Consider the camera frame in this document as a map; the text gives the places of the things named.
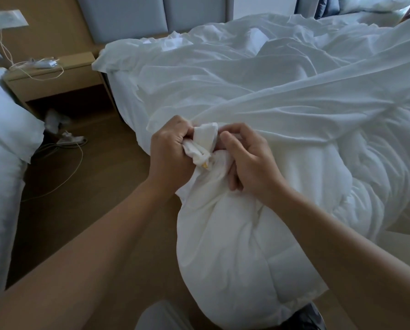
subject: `wooden wall panel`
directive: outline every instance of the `wooden wall panel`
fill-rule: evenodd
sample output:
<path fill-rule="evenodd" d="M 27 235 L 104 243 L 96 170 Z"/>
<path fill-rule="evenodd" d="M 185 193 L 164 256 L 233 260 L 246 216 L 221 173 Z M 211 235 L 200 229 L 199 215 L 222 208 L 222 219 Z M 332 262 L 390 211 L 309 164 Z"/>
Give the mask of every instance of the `wooden wall panel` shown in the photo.
<path fill-rule="evenodd" d="M 93 43 L 76 0 L 0 0 L 0 10 L 14 9 L 19 9 L 29 23 L 27 27 L 3 30 L 3 43 L 14 62 L 30 57 L 97 53 L 103 47 Z M 0 66 L 7 67 L 9 62 L 1 60 Z"/>

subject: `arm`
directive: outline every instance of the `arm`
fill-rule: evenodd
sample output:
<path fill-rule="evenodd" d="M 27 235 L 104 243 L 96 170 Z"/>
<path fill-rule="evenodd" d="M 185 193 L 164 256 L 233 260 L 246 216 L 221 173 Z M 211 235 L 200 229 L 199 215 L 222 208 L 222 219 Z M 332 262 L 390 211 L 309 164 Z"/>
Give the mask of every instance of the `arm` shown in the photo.
<path fill-rule="evenodd" d="M 181 143 L 192 132 L 176 116 L 155 133 L 147 180 L 0 297 L 0 330 L 83 327 L 152 214 L 191 178 Z"/>
<path fill-rule="evenodd" d="M 230 188 L 252 192 L 285 222 L 356 326 L 410 329 L 410 267 L 293 190 L 266 140 L 250 127 L 233 124 L 220 132 L 235 158 Z"/>

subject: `hand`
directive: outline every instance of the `hand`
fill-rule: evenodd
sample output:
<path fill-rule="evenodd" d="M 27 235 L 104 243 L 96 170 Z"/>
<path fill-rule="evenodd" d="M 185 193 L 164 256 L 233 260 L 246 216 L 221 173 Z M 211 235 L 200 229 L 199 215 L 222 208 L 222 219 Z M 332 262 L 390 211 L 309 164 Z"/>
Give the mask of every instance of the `hand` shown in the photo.
<path fill-rule="evenodd" d="M 241 140 L 232 133 L 240 134 Z M 228 173 L 230 190 L 247 190 L 271 207 L 276 193 L 289 187 L 266 139 L 245 123 L 225 125 L 219 134 L 223 147 L 235 160 Z"/>
<path fill-rule="evenodd" d="M 182 147 L 183 138 L 192 138 L 193 133 L 194 127 L 189 121 L 174 116 L 151 138 L 148 180 L 168 196 L 185 185 L 193 175 L 196 166 Z"/>

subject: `bed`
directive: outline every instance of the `bed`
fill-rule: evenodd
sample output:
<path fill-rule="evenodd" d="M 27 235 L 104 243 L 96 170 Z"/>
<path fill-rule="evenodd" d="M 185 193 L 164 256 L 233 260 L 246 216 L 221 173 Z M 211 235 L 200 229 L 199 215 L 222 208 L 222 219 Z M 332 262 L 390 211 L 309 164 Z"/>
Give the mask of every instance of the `bed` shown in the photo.
<path fill-rule="evenodd" d="M 410 264 L 410 20 L 398 22 L 252 15 L 117 40 L 93 69 L 107 74 L 148 154 L 152 133 L 175 114 L 198 125 L 246 122 L 295 189 Z M 231 194 L 224 178 L 198 168 L 178 191 L 182 277 L 224 329 L 280 324 L 327 287 L 280 219 Z M 205 188 L 210 180 L 216 187 Z"/>
<path fill-rule="evenodd" d="M 6 71 L 0 68 L 0 78 Z M 15 104 L 0 81 L 0 294 L 11 261 L 23 174 L 43 140 L 43 122 Z"/>

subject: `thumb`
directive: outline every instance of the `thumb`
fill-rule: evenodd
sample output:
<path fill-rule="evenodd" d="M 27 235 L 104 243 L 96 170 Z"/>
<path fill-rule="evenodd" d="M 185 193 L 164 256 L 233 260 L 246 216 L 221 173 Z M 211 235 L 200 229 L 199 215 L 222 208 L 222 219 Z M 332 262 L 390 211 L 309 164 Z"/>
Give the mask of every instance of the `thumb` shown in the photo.
<path fill-rule="evenodd" d="M 228 131 L 222 132 L 220 134 L 220 139 L 236 161 L 241 160 L 243 156 L 248 154 L 241 142 Z"/>

